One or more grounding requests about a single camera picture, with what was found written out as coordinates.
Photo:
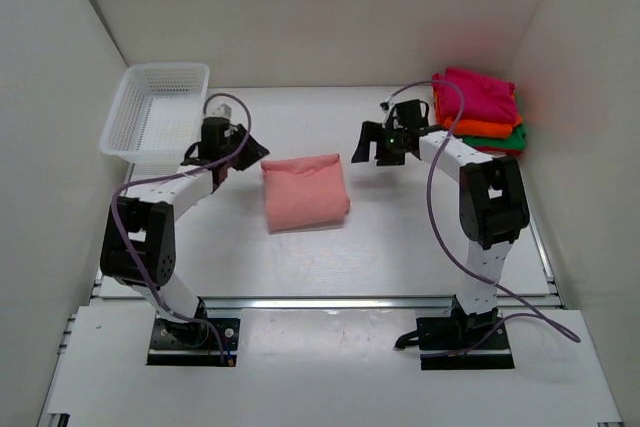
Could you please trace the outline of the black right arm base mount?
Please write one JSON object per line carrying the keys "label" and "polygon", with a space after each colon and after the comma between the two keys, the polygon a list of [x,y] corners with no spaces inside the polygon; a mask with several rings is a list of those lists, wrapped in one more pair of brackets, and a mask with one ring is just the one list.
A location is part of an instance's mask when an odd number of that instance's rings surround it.
{"label": "black right arm base mount", "polygon": [[419,349],[422,371],[512,370],[515,361],[502,319],[462,332],[453,317],[418,317],[394,349]]}

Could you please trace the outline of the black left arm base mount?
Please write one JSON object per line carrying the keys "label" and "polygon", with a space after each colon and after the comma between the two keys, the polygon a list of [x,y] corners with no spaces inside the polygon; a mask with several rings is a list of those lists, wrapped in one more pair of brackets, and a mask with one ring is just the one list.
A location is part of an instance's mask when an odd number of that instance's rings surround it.
{"label": "black left arm base mount", "polygon": [[216,327],[221,343],[206,327],[186,327],[162,318],[154,320],[146,363],[151,366],[235,367],[241,320],[239,318],[209,318]]}

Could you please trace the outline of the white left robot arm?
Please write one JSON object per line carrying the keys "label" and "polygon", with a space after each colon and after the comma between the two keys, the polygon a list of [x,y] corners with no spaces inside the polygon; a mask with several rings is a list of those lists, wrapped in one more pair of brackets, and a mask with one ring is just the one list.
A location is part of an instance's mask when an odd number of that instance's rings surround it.
{"label": "white left robot arm", "polygon": [[101,273],[141,294],[167,328],[205,331],[201,299],[178,279],[176,221],[213,194],[228,171],[244,171],[269,154],[241,124],[207,117],[176,173],[124,187],[108,214]]}

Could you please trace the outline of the salmon pink t-shirt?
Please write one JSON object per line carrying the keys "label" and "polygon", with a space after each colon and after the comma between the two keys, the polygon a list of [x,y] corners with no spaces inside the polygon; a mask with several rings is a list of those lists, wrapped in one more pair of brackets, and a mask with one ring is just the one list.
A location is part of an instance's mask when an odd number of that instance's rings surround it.
{"label": "salmon pink t-shirt", "polygon": [[350,210],[341,157],[327,154],[261,163],[271,233],[342,223]]}

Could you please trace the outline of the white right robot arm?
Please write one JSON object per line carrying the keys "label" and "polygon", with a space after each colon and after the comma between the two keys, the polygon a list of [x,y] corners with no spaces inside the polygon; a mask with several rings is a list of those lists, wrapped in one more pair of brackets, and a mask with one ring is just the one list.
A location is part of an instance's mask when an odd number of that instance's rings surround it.
{"label": "white right robot arm", "polygon": [[429,106],[418,99],[387,100],[381,108],[383,121],[362,123],[351,161],[367,162],[374,150],[378,166],[400,166],[411,154],[430,164],[428,184],[437,170],[456,181],[459,222],[468,239],[467,278],[453,297],[450,329],[463,336],[494,326],[506,257],[530,221],[517,160],[494,158],[431,126]]}

